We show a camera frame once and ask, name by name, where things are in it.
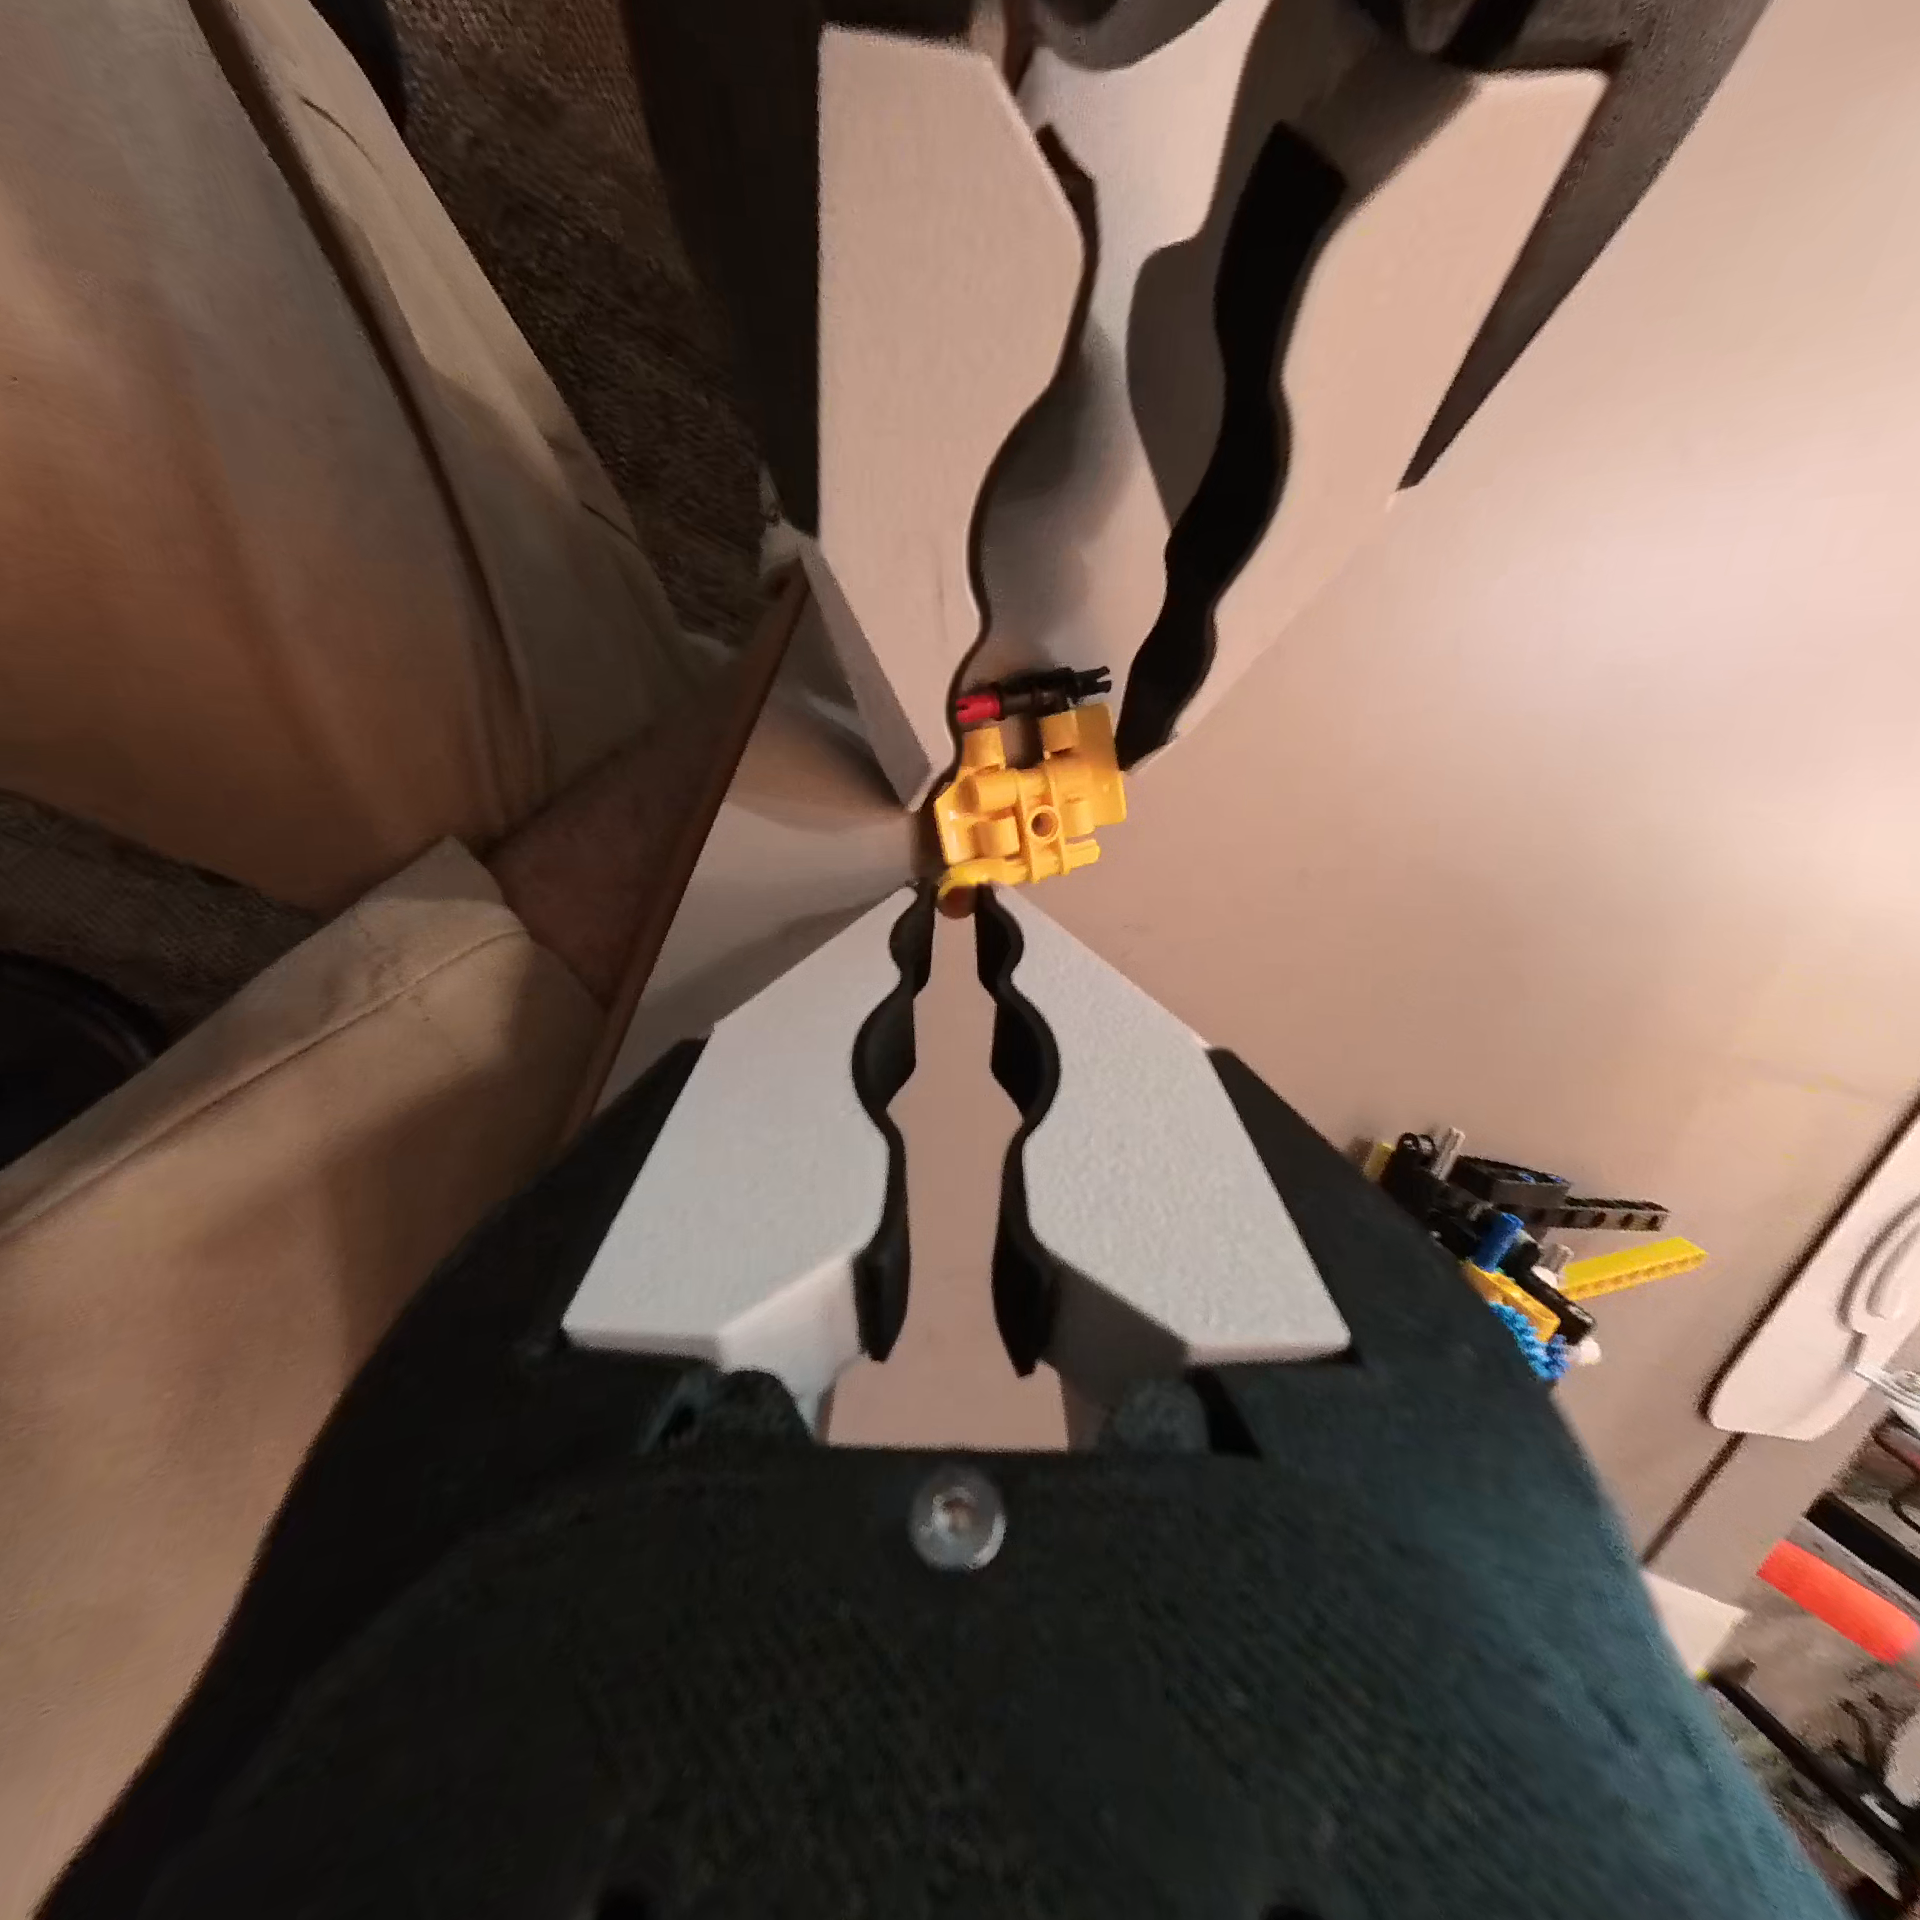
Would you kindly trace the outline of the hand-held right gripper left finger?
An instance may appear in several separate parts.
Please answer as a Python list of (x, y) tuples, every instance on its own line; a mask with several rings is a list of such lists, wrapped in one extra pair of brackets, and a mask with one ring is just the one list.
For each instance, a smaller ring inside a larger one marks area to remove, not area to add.
[(823, 1422), (905, 1326), (905, 1141), (929, 884), (883, 899), (688, 1049), (656, 1138), (562, 1317), (575, 1348), (783, 1382)]

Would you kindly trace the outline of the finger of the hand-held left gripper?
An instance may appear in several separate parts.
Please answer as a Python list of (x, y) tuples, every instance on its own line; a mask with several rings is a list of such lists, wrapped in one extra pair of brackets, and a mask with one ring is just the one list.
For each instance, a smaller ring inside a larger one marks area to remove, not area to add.
[(1169, 538), (1125, 769), (1221, 705), (1378, 528), (1607, 85), (1360, 59), (1232, 134), (1202, 232), (1136, 300), (1127, 378)]
[(1089, 241), (1018, 106), (1012, 28), (828, 28), (818, 120), (818, 524), (807, 587), (881, 776), (919, 810), (986, 641), (979, 524), (1064, 368)]

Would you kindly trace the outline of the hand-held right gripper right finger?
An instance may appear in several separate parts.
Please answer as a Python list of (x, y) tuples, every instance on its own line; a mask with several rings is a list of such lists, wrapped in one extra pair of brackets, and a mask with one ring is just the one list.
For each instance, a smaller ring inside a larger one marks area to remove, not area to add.
[(1098, 1441), (1133, 1390), (1193, 1370), (1349, 1358), (1215, 1049), (1025, 891), (979, 896), (976, 971), (1018, 1112), (996, 1328), (1023, 1377), (1056, 1374), (1068, 1437)]

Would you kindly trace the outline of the black lego axle red tip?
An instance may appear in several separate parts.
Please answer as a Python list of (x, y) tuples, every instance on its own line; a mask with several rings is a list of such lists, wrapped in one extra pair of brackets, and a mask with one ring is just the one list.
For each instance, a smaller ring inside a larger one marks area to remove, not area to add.
[(951, 701), (951, 720), (960, 732), (970, 732), (1016, 717), (1042, 717), (1084, 705), (1104, 705), (1112, 691), (1114, 672), (1106, 665), (1028, 669), (960, 691)]

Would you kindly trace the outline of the yellow lego assembly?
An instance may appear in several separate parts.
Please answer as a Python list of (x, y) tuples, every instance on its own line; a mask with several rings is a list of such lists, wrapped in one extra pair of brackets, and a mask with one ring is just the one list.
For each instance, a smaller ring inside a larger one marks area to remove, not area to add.
[(1098, 833), (1125, 824), (1112, 709), (1080, 705), (1035, 726), (1039, 755), (1023, 763), (999, 722), (960, 733), (954, 780), (930, 805), (937, 900), (1080, 874), (1099, 859)]

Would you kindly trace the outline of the pile of lego pieces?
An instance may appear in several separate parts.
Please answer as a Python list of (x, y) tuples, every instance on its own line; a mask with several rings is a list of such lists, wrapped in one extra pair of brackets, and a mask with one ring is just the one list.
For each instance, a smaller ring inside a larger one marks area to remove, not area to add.
[(1711, 1264), (1691, 1240), (1669, 1235), (1664, 1204), (1475, 1156), (1456, 1126), (1373, 1141), (1360, 1172), (1456, 1262), (1546, 1385), (1600, 1362), (1596, 1302)]

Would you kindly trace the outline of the person's leg in beige pants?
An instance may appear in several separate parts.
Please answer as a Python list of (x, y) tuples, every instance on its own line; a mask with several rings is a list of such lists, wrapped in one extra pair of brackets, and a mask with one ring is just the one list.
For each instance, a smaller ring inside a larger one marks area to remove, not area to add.
[(197, 1683), (346, 1385), (601, 1011), (447, 840), (4, 1172), (3, 1913)]
[(4, 793), (331, 909), (715, 659), (314, 5), (3, 8)]

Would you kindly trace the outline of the white flat plastic object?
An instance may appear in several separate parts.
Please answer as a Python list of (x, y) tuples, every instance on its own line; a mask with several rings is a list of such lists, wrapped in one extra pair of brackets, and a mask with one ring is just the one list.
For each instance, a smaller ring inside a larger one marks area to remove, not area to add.
[(1919, 1328), (1919, 1118), (1881, 1153), (1708, 1398), (1719, 1433), (1807, 1445), (1839, 1427)]

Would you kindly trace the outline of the orange foam tube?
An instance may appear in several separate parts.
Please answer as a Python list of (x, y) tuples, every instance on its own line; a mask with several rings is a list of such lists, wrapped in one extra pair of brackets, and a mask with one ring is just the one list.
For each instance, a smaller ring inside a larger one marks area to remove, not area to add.
[(1776, 1542), (1760, 1562), (1759, 1580), (1879, 1665), (1915, 1653), (1919, 1620), (1797, 1542)]

